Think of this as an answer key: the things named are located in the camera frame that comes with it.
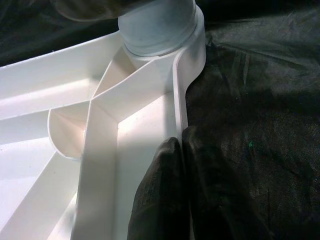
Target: white plastic housing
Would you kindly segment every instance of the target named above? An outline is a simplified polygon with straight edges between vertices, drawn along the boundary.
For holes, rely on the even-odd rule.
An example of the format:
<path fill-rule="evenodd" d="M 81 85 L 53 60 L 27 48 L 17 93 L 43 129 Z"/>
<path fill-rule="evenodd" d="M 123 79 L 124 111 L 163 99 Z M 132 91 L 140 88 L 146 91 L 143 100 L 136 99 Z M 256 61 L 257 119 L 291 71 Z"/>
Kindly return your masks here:
<path fill-rule="evenodd" d="M 116 32 L 0 68 L 0 240 L 125 240 L 157 147 L 188 126 L 205 60 L 197 7 L 163 56 L 132 54 Z"/>

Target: white plastic surface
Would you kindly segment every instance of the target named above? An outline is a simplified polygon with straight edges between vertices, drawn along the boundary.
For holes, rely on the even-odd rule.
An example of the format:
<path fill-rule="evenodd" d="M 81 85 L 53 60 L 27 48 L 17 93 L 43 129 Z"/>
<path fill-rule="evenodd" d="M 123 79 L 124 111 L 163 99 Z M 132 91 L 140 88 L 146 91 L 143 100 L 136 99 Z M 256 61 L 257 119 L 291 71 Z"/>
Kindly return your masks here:
<path fill-rule="evenodd" d="M 196 19 L 183 47 L 168 55 L 137 57 L 117 32 L 0 68 L 8 89 L 0 89 L 6 93 L 0 95 L 0 127 L 6 128 L 0 149 L 41 138 L 56 152 L 43 157 L 26 194 L 5 196 L 19 206 L 7 213 L 0 240 L 127 238 L 134 195 L 157 147 L 181 139 L 188 125 L 185 93 L 206 59 L 199 8 Z M 40 154 L 36 145 L 24 153 Z M 15 168 L 0 151 L 1 159 L 4 168 Z M 9 177 L 0 171 L 0 179 Z"/>

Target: dark cloth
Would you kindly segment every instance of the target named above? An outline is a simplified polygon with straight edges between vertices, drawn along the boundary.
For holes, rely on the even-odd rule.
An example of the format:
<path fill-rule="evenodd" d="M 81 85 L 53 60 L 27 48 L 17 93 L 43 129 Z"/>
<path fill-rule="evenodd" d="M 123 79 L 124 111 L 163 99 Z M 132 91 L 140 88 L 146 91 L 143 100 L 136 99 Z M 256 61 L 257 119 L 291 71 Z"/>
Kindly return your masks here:
<path fill-rule="evenodd" d="M 319 2 L 240 1 L 235 15 L 224 2 L 204 8 L 207 62 L 186 94 L 189 125 L 210 133 L 274 239 L 320 239 Z"/>

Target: plastic pipe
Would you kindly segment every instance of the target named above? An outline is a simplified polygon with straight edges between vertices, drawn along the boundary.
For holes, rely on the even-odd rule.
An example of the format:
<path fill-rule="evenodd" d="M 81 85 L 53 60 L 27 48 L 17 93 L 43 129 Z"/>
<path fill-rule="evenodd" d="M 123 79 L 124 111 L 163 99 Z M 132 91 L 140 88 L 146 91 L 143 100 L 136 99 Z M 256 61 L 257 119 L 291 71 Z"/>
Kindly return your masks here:
<path fill-rule="evenodd" d="M 154 0 L 118 18 L 127 49 L 142 57 L 168 54 L 191 36 L 197 25 L 194 0 Z"/>

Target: white plastic part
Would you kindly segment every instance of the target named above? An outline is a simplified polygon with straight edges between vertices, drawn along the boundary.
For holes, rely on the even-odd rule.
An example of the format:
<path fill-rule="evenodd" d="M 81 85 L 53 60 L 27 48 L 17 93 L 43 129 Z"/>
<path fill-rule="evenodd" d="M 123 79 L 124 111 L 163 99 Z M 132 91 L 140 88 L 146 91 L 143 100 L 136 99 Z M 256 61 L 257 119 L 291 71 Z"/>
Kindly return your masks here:
<path fill-rule="evenodd" d="M 153 0 L 118 18 L 125 46 L 137 56 L 176 50 L 197 25 L 194 0 Z"/>
<path fill-rule="evenodd" d="M 134 195 L 157 147 L 169 137 L 181 140 L 188 126 L 185 93 L 206 60 L 198 7 L 195 16 L 191 35 L 163 56 L 132 54 L 117 32 L 0 68 L 0 81 L 13 91 L 1 89 L 0 106 L 8 111 L 0 108 L 0 127 L 14 123 L 5 130 L 10 140 L 2 137 L 0 144 L 49 137 L 56 151 L 0 228 L 0 240 L 127 238 Z M 19 81 L 20 68 L 34 76 L 15 89 L 6 80 Z"/>

